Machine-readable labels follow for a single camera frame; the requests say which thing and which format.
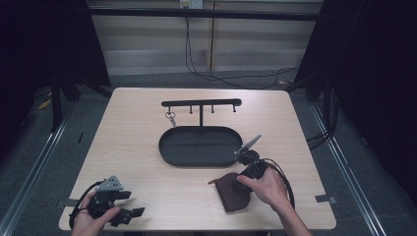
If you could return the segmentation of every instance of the metal bar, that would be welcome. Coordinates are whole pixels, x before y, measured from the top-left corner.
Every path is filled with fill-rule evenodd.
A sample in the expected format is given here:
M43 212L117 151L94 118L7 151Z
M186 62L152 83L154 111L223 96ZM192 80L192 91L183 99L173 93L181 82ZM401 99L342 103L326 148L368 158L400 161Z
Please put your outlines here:
M328 131L325 122L323 121L323 114L320 108L317 105L312 105L312 111L318 122L320 129L323 133ZM327 141L328 147L330 148L331 153L333 154L334 160L336 161L340 171L343 175L344 180L355 199L356 204L359 207L359 210L362 213L362 216L365 219L372 235L386 236L384 231L383 225L381 224L378 215L376 214L374 208L372 207L371 203L369 202L368 198L366 197L365 193L363 192L358 180L356 179L355 174L353 173L352 169L349 166L346 157L344 156L343 152L335 137L331 137Z
M203 106L200 105L200 127L203 127L203 116L204 116Z
M314 13L249 12L200 9L163 9L163 8L114 8L89 7L89 13L100 16L144 16L144 17L187 17L187 18L223 18L257 19L282 21L314 22L329 16Z
M242 104L242 100L239 99L239 98L206 99L206 100L174 100L174 101L162 101L160 104L163 107L193 106L193 105L235 105L235 106L240 106Z
M48 163L56 145L61 139L61 136L65 130L65 126L68 121L68 117L71 116L76 104L77 103L74 102L73 107L71 107L70 111L67 113L61 125L57 127L56 131L54 133L51 133L51 135L49 136L48 141L43 147L43 150L37 158L37 161L34 164L33 168L31 169L30 174L28 175L28 178L26 179L24 185L22 186L19 193L16 195L15 200L12 202L12 204L4 214L0 223L1 236L12 235L13 231L15 230L15 227L20 217L22 216L25 207L28 204L28 201L30 200L30 196L34 188L36 187L37 182L40 179L40 175L45 169L46 164Z

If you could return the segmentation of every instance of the gray floor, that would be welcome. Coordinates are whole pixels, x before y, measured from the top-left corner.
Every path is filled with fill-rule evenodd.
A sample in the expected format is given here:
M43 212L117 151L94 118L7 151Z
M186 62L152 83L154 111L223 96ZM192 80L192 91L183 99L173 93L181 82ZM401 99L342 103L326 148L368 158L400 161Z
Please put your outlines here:
M235 76L245 73L216 74ZM293 76L294 74L289 73L278 79L287 82ZM190 73L114 77L111 81L113 88L237 89L225 82L203 80ZM276 84L274 78L234 79L227 80L227 82L239 84L247 89L259 89L268 85L273 85L268 89L285 87L280 83ZM88 88L80 89L82 96L79 101L70 102L63 99L64 111L71 111L67 125L45 169L40 174L37 185L34 186L30 200L14 227L13 235L69 235L68 232L63 232L58 228L62 208L56 207L56 204L69 197L109 100ZM304 97L304 91L297 89L291 92L290 96L306 138L318 134L321 130L314 118L312 104ZM0 167L0 177L7 180L0 182L1 217L14 202L50 135L51 106L37 110L37 106L43 99L43 95L36 98L35 105L20 130L19 139ZM360 134L342 109L338 116L335 137L371 206L381 220L386 234L417 235L416 207L381 167L373 151L363 145ZM316 231L315 235L372 235L328 144L324 143L313 149L312 156L328 196L337 199L337 203L331 206L337 226L330 231ZM103 235L121 235L121 233L103 233Z

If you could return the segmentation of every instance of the keychain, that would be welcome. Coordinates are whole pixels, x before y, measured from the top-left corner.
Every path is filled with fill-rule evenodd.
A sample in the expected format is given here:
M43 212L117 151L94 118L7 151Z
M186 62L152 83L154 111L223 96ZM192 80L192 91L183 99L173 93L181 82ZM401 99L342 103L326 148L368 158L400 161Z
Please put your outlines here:
M171 121L172 128L175 128L177 126L177 123L174 120L174 118L175 118L175 112L168 111L168 112L165 113L165 117L168 118L169 121Z

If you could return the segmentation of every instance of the black cable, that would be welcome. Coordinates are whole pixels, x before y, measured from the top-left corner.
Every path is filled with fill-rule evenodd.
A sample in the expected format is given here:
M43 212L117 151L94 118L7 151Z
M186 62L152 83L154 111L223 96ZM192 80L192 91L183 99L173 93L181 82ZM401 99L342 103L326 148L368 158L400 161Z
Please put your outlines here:
M269 159L269 158L260 159L260 161L267 164L269 167L271 167L282 178L282 180L284 182L284 185L285 185L285 187L287 188L287 191L288 191L289 202L291 203L292 207L295 209L294 192L292 191L291 184L289 183L289 181L288 181L287 177L285 176L284 172L282 171L281 167L275 161L273 161L272 159Z
M100 185L102 182L104 182L104 181L98 181L98 182L95 182L94 184L92 184L91 186L89 186L89 188L88 189L86 189L86 191L83 193L83 195L80 197L80 199L77 201L77 203L76 203L76 205L74 206L74 209L73 209L73 212L70 214L70 228L71 229L73 229L73 227L74 227L74 221L75 221L75 219L76 219L76 216L77 216L77 214L81 211L81 210L83 210L83 209L85 209L85 208L79 208L80 207L80 204L83 202L83 199L86 197L86 195L89 193L89 191L92 189L92 188L94 188L95 186L98 186L98 185Z
M319 76L320 74L321 74L320 72L313 73L312 75L310 75L310 76L308 76L308 77L306 77L306 78L303 78L303 79L298 80L297 82L295 82L295 83L294 83L294 84L292 84L291 86L289 86L289 87L285 88L284 90L285 90L286 92L290 93L290 92L292 92L292 91L294 91L294 90L296 90L296 89L298 89L298 88L302 87L304 84L306 84L306 83L308 83L308 82L310 82L310 81L314 80L314 79L315 79L317 76Z
M296 67L292 67L292 68L282 68L282 69L277 70L275 73L268 74L268 75L254 75L254 76L247 75L247 76L233 76L233 77L223 77L223 78L212 76L212 75L202 75L199 72L197 72L196 67L194 66L194 62L193 62L192 50L191 50L191 40L190 40L190 22L189 22L188 18L186 18L186 26L187 26L186 53L185 53L186 67L187 67L187 69L190 73L192 73L193 75L195 75L195 76L197 76L201 79L204 79L204 80L207 80L207 81L212 81L212 82L222 81L222 82L224 82L228 85L231 85L231 86L234 86L234 87L237 87L237 88L240 88L240 89L269 89L269 88L276 85L279 75L282 75L284 73L299 69L299 66L296 66ZM190 66L188 65L188 61L189 61L188 58L190 58L190 63L191 63L192 68L190 68ZM231 80L231 79L267 78L267 77L275 77L275 79L274 79L273 83L271 83L270 85L267 85L267 86L264 86L264 87L261 87L261 88L243 87L243 86L239 86L239 85L227 82L227 80Z
M330 117L330 127L328 127L328 129L326 129L324 133L317 134L314 137L307 139L307 143L309 145L310 150L320 146L321 144L323 144L324 142L326 142L328 139L330 139L333 136L334 131L336 129L336 125L337 125L338 107L339 107L339 101L333 91L331 94L332 113Z

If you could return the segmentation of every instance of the aluminum rail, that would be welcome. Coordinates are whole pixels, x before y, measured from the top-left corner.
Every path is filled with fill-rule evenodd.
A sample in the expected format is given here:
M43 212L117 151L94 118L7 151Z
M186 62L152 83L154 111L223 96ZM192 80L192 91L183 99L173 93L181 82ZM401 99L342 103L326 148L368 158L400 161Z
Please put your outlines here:
M327 132L326 124L323 120L323 114L320 110L318 105L312 105L312 112L318 122L320 129L323 133ZM337 143L334 136L330 137L327 141L328 147L333 154L334 160L336 161L341 174L343 175L344 180L355 199L356 204L359 207L359 210L362 213L362 216L365 219L372 235L374 236L387 236L386 232L384 231L384 227L375 212L374 208L372 207L371 203L369 202L368 198L366 197L365 193L363 192L358 180L356 179L355 174L353 173L352 169L350 168L349 162L347 161L346 157L344 156L343 152L339 144Z
M50 134L48 141L43 147L43 150L37 158L33 168L31 169L30 174L28 175L28 178L26 179L24 185L22 186L21 190L16 195L14 201L3 215L0 222L0 236L10 236L15 230L15 227L30 200L31 194L33 193L34 188L39 182L43 170L45 169L53 151L55 150L56 145L58 144L62 134L64 133L65 127L68 122L68 118L73 113L76 105L77 103L73 104L60 126L56 129L54 133Z

